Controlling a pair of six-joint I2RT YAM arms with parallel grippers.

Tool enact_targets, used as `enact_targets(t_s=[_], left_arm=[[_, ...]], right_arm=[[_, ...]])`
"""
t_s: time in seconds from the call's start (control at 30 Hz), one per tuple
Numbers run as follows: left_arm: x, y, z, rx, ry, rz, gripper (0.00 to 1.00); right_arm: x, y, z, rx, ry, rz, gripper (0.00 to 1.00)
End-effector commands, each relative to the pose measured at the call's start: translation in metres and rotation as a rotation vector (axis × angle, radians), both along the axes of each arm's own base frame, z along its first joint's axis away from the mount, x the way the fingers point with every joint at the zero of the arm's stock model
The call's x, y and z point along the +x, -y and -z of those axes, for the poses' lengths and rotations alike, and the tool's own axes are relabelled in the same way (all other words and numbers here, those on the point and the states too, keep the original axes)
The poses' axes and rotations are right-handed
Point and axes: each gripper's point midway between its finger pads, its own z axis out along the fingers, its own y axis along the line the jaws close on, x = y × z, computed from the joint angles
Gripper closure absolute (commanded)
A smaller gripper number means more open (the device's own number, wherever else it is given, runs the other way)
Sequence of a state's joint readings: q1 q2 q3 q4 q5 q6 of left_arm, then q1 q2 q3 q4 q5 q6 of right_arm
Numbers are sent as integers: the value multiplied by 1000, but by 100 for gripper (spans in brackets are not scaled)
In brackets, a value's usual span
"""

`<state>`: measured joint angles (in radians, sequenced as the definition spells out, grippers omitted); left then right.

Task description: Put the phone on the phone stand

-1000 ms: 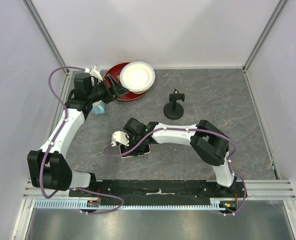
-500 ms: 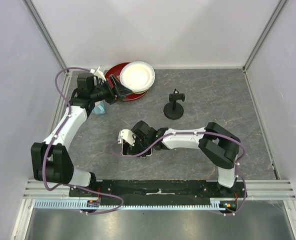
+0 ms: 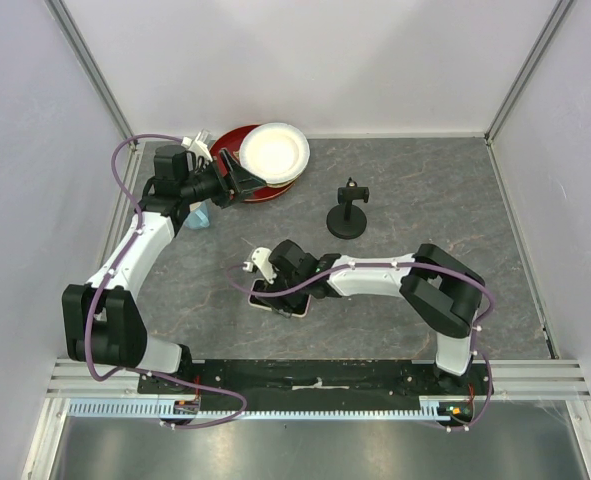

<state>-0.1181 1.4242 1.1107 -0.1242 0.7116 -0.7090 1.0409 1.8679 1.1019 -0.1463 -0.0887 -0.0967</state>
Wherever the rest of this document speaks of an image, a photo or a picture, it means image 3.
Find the pink smartphone black screen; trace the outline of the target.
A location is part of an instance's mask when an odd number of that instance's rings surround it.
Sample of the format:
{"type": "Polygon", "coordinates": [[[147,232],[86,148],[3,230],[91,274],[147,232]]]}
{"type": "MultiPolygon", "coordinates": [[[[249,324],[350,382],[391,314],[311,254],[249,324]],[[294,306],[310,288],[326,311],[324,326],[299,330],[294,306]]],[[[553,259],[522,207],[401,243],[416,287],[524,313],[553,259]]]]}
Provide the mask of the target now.
{"type": "MultiPolygon", "coordinates": [[[[255,279],[251,290],[259,293],[275,293],[289,289],[289,286],[283,281],[275,280],[269,284],[262,278],[255,279]]],[[[304,317],[307,314],[310,304],[310,296],[301,292],[296,292],[280,297],[257,297],[250,295],[248,303],[252,307],[268,310],[274,313],[273,309],[282,309],[290,312],[291,317],[304,317]]]]}

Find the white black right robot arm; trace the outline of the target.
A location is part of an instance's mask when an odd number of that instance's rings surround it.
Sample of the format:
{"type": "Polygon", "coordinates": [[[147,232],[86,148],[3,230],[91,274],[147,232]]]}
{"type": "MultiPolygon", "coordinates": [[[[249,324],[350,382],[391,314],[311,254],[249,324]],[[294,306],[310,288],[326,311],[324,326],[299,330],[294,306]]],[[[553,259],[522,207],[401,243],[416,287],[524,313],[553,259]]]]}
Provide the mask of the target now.
{"type": "Polygon", "coordinates": [[[435,386],[452,394],[468,383],[475,322],[487,290],[478,274],[441,248],[422,244],[414,253],[389,258],[340,253],[316,258],[285,240],[257,255],[254,263],[264,277],[263,291],[280,294],[267,301],[277,310],[292,312],[312,297],[405,300],[436,334],[435,386]]]}

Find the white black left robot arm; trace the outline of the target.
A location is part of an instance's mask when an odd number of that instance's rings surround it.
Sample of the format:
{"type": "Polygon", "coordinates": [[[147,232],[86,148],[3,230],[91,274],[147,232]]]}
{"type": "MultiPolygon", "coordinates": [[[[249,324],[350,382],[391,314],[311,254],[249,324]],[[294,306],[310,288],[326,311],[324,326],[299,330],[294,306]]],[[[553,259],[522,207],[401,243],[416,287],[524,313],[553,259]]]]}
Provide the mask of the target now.
{"type": "Polygon", "coordinates": [[[131,225],[107,262],[81,285],[62,295],[66,349],[70,359],[160,372],[160,382],[183,393],[194,382],[188,347],[147,332],[136,299],[160,253],[179,233],[192,205],[211,201],[226,208],[265,187],[227,150],[203,161],[178,144],[156,149],[154,174],[136,203],[131,225]]]}

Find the black phone stand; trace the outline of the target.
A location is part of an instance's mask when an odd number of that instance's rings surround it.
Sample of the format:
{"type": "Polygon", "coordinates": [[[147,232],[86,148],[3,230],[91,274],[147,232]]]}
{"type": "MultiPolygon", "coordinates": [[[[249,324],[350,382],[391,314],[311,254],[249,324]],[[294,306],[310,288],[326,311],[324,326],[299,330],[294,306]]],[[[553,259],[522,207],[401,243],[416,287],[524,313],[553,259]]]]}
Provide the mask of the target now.
{"type": "Polygon", "coordinates": [[[367,204],[370,199],[368,187],[359,186],[349,177],[346,184],[337,190],[337,204],[326,216],[326,226],[336,238],[352,240],[361,236],[367,227],[367,217],[355,201],[367,204]]]}

